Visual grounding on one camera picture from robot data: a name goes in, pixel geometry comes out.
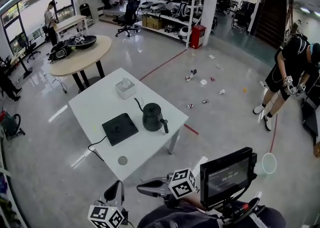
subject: round wooden table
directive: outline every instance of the round wooden table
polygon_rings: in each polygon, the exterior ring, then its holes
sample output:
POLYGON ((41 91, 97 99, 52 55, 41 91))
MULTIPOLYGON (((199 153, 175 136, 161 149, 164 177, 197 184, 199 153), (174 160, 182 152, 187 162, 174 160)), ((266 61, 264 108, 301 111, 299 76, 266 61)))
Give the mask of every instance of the round wooden table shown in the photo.
POLYGON ((90 84, 98 79, 88 80, 84 69, 96 63, 101 78, 105 77, 100 59, 109 51, 112 40, 107 36, 96 36, 96 43, 84 50, 73 50, 68 58, 57 61, 50 65, 50 73, 56 77, 65 77, 72 75, 80 91, 83 91, 90 84), (82 84, 78 72, 80 72, 84 85, 82 84))

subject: kettle handle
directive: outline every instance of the kettle handle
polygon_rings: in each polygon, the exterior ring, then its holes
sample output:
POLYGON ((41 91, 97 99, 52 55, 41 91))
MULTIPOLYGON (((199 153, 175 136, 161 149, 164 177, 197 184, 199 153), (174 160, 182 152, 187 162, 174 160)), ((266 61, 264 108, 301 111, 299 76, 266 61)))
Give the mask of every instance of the kettle handle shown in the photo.
POLYGON ((163 119, 163 118, 161 118, 159 121, 163 124, 164 132, 165 132, 166 134, 168 134, 168 133, 169 133, 168 121, 167 121, 166 119, 163 119))
POLYGON ((143 112, 143 110, 142 110, 142 108, 141 108, 141 105, 140 105, 140 103, 139 103, 139 101, 135 98, 135 101, 138 103, 138 105, 139 105, 139 108, 141 109, 141 111, 143 112))

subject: staircase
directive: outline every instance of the staircase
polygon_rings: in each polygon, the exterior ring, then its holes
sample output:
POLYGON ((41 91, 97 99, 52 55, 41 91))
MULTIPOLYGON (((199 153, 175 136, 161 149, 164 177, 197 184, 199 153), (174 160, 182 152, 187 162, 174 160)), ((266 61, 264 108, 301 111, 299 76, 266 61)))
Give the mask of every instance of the staircase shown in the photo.
POLYGON ((285 37, 286 15, 287 0, 265 0, 255 36, 279 48, 285 37))

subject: ceiling light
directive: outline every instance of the ceiling light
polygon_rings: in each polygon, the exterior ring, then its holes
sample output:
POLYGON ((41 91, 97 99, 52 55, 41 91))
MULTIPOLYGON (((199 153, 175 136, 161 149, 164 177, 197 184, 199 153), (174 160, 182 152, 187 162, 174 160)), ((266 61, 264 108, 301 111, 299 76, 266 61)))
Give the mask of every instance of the ceiling light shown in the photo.
POLYGON ((10 4, 12 1, 14 0, 9 0, 8 2, 6 2, 3 6, 1 6, 0 8, 0 12, 3 10, 3 8, 5 8, 8 4, 10 4))
POLYGON ((307 14, 310 13, 310 11, 309 11, 308 9, 304 8, 304 7, 301 7, 300 9, 301 9, 304 13, 307 13, 307 14))

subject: black kettle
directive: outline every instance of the black kettle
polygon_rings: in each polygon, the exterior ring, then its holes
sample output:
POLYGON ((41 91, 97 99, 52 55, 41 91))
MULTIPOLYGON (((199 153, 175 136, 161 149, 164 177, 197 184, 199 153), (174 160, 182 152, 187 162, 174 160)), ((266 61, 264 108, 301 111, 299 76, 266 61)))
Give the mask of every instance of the black kettle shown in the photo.
POLYGON ((165 133, 168 134, 168 121, 163 119, 160 106, 157 103, 148 103, 142 110, 139 101, 136 98, 135 100, 143 112, 142 123, 144 128, 148 131, 155 132, 162 128, 163 125, 165 133))

